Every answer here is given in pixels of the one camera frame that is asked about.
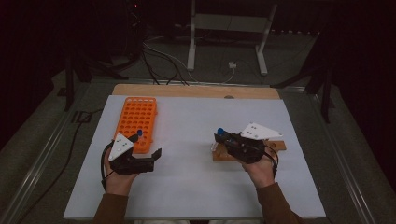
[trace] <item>blue cap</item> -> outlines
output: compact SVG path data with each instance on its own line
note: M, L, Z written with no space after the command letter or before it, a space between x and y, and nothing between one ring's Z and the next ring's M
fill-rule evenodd
M222 135L224 133L224 129L218 128L218 135Z

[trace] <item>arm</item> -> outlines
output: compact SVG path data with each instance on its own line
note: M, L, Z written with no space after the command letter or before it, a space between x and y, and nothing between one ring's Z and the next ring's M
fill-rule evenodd
M269 148L266 149L266 152L272 155ZM266 223L304 223L302 218L291 211L279 185L275 182L269 158L263 156L260 161L255 163L241 163L256 187Z
M106 193L103 195L102 201L99 204L96 214L93 218L94 224L123 223L128 204L128 195L131 190L132 183L138 174L133 175L118 175L110 168L108 156L110 150L107 150L105 155L106 168Z

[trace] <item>white plastic bracket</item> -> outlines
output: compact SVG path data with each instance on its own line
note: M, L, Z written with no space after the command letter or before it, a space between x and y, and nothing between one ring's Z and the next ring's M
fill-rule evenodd
M241 132L241 136L254 140L264 140L273 137L281 137L283 134L261 126L260 124L250 122L246 129Z
M114 141L113 148L111 148L110 156L108 156L109 161L114 161L118 156L122 155L124 152L128 151L134 143L126 138L122 133L117 133L116 140Z

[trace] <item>brown sleeve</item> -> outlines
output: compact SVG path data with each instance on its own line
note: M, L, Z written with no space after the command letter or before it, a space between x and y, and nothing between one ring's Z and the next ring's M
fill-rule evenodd
M289 204L277 183L256 190L259 203L262 205L262 216L265 223L304 223L302 218L290 210Z
M124 222L128 197L116 194L104 194L102 201L96 210L93 218L94 224L112 223L119 224Z

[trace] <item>dark background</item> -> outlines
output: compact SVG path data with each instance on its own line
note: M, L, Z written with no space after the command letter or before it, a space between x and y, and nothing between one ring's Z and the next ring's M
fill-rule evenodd
M112 54L137 53L139 38L125 32L134 23L128 1L6 1L0 2L1 124L0 147L52 91L51 78L64 70L64 41L71 40L95 60ZM177 34L174 24L190 22L190 1L145 0L131 11L141 27ZM279 35L318 35L303 71L331 62L332 83L340 88L380 166L396 189L396 127L394 86L396 64L395 8L386 1L280 1L273 22ZM197 1L197 11L234 15L266 15L260 1L246 7L236 0ZM126 49L120 39L132 38Z

